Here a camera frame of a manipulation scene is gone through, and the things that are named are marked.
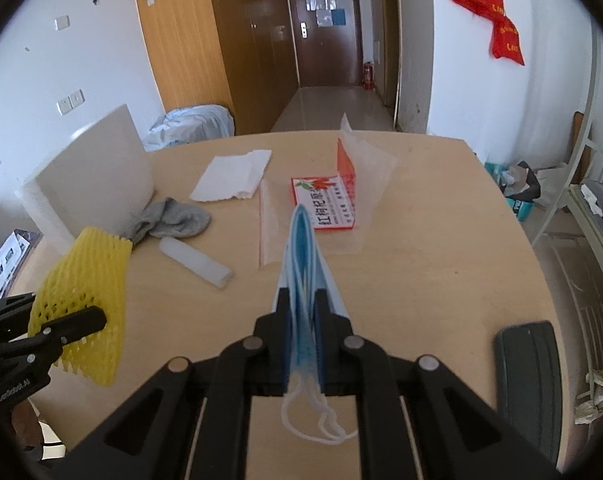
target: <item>light switch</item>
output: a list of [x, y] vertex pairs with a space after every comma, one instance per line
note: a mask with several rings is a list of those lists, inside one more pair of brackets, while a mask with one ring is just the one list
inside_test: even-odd
[[55, 19], [55, 28], [57, 30], [64, 30], [64, 28], [69, 28], [70, 27], [70, 20], [68, 17], [68, 14], [65, 14], [64, 16], [60, 16], [59, 18]]
[[65, 97], [61, 101], [57, 102], [57, 110], [60, 115], [66, 115], [72, 112], [72, 104], [70, 103], [70, 97]]
[[70, 104], [73, 108], [77, 108], [79, 105], [84, 104], [84, 93], [81, 90], [77, 90], [70, 94]]

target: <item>white elastic string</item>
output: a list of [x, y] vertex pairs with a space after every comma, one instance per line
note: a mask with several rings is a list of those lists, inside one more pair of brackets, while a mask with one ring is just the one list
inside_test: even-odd
[[[288, 418], [288, 408], [289, 408], [291, 402], [293, 402], [294, 399], [299, 397], [299, 395], [304, 390], [308, 394], [307, 397], [308, 397], [310, 403], [313, 405], [313, 407], [320, 410], [321, 416], [319, 418], [319, 422], [317, 425], [319, 427], [319, 430], [325, 436], [327, 436], [329, 438], [329, 440], [327, 440], [325, 438], [320, 438], [320, 437], [302, 433], [301, 431], [299, 431], [297, 428], [295, 428], [291, 424], [291, 422]], [[333, 410], [328, 405], [328, 401], [326, 400], [325, 396], [323, 396], [322, 394], [320, 394], [320, 396], [321, 396], [320, 398], [317, 398], [317, 390], [315, 388], [314, 381], [312, 381], [312, 379], [310, 379], [308, 377], [304, 377], [304, 374], [301, 374], [301, 376], [298, 378], [298, 382], [297, 382], [295, 389], [292, 392], [290, 392], [284, 396], [284, 402], [282, 403], [282, 410], [281, 410], [282, 423], [284, 424], [284, 427], [288, 431], [290, 431], [291, 433], [295, 434], [296, 436], [298, 436], [300, 438], [303, 438], [305, 440], [310, 440], [311, 442], [318, 442], [320, 444], [326, 444], [327, 446], [337, 446], [339, 444], [342, 444], [345, 440], [357, 435], [357, 431], [354, 431], [353, 433], [350, 433], [350, 434], [346, 434], [344, 429], [341, 426], [339, 426], [339, 424], [337, 423], [337, 413], [335, 412], [335, 410]], [[330, 424], [331, 428], [339, 436], [335, 436], [334, 434], [331, 434], [328, 430], [326, 430], [326, 428], [325, 428], [326, 419], [329, 420], [329, 424]]]

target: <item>blue face mask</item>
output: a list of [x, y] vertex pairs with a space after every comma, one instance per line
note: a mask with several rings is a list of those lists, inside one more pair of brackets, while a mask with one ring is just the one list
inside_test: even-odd
[[[282, 404], [282, 422], [297, 436], [313, 442], [335, 445], [357, 435], [347, 434], [337, 423], [335, 411], [329, 407], [319, 387], [317, 370], [317, 347], [314, 333], [315, 292], [324, 288], [328, 292], [328, 303], [333, 313], [348, 317], [321, 251], [315, 240], [310, 216], [303, 205], [298, 205], [291, 219], [291, 232], [284, 250], [278, 289], [288, 287], [290, 294], [293, 330], [291, 334], [291, 363], [288, 393]], [[277, 296], [273, 310], [277, 307]], [[288, 407], [296, 397], [304, 394], [318, 412], [317, 426], [324, 438], [306, 435], [297, 430], [288, 418]]]

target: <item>fire extinguisher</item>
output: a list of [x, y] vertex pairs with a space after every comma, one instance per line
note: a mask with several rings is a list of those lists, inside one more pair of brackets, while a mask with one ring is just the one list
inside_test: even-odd
[[373, 90], [375, 88], [375, 81], [373, 78], [373, 63], [366, 62], [363, 64], [363, 89]]

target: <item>wooden tabletop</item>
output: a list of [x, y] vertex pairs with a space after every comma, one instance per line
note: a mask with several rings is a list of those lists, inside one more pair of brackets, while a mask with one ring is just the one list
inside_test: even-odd
[[[496, 406], [493, 338], [506, 326], [548, 319], [561, 367], [566, 358], [557, 315], [533, 250], [499, 189], [460, 140], [360, 132], [399, 163], [374, 213], [363, 250], [327, 254], [356, 333], [389, 354], [438, 356], [491, 406]], [[269, 182], [330, 175], [336, 132], [287, 132], [212, 140], [152, 154], [157, 198], [181, 202], [214, 155], [273, 150]], [[201, 360], [252, 333], [269, 312], [280, 265], [260, 268], [260, 196], [207, 203], [210, 227], [187, 242], [230, 267], [235, 277], [217, 290], [160, 253], [148, 238], [131, 256], [126, 338], [109, 388], [51, 369], [35, 402], [72, 448], [171, 357]], [[35, 290], [57, 256], [46, 240], [11, 291]], [[571, 422], [563, 374], [563, 435]], [[357, 439], [323, 446], [299, 439], [280, 421], [281, 399], [255, 399], [247, 478], [359, 478]], [[332, 399], [342, 425], [356, 427], [354, 399]], [[291, 419], [312, 432], [317, 416], [303, 401]], [[562, 439], [560, 464], [565, 455]]]

